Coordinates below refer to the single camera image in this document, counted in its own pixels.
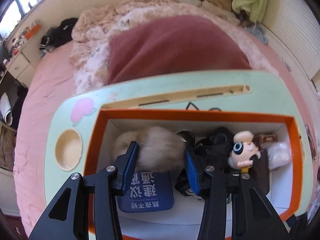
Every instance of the plastic-wrapped item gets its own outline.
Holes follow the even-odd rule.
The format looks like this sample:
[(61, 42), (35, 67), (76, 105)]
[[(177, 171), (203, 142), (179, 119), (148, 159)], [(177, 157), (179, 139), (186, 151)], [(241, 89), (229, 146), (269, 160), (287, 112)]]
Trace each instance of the plastic-wrapped item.
[(261, 147), (267, 149), (269, 170), (275, 170), (292, 161), (290, 145), (286, 142), (264, 143)]

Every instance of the paper roll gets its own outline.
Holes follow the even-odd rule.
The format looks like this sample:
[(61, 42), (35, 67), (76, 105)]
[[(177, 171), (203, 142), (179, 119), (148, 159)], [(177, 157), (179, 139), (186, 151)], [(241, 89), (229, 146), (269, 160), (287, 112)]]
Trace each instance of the paper roll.
[(12, 111), (8, 95), (5, 92), (0, 99), (0, 112), (5, 123), (10, 126), (12, 124)]

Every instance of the maroon cushion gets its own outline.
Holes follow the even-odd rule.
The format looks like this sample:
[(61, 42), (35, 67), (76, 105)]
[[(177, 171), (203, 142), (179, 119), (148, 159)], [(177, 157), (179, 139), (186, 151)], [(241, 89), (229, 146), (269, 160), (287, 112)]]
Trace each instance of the maroon cushion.
[(210, 69), (251, 69), (246, 55), (218, 26), (176, 16), (137, 26), (111, 43), (109, 83)]

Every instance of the mattress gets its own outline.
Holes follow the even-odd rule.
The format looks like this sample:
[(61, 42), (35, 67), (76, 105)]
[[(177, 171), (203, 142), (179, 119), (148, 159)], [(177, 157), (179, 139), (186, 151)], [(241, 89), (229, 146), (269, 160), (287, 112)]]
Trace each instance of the mattress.
[[(304, 123), (311, 127), (314, 135), (310, 113), (289, 71), (270, 47), (263, 45), (250, 34), (246, 35), (252, 38), (262, 54), (279, 72), (298, 106)], [(51, 119), (60, 104), (71, 97), (75, 90), (74, 66), (69, 63), (71, 50), (72, 42), (57, 48), (41, 60), (22, 108), (13, 173), (17, 202), (27, 235), (30, 235), (46, 207), (44, 153)]]

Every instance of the blue pouch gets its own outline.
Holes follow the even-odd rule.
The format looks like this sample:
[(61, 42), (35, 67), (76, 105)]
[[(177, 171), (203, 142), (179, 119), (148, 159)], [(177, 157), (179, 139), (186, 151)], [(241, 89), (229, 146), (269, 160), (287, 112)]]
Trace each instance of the blue pouch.
[(117, 197), (122, 212), (142, 213), (168, 210), (174, 199), (168, 172), (136, 171), (126, 195)]

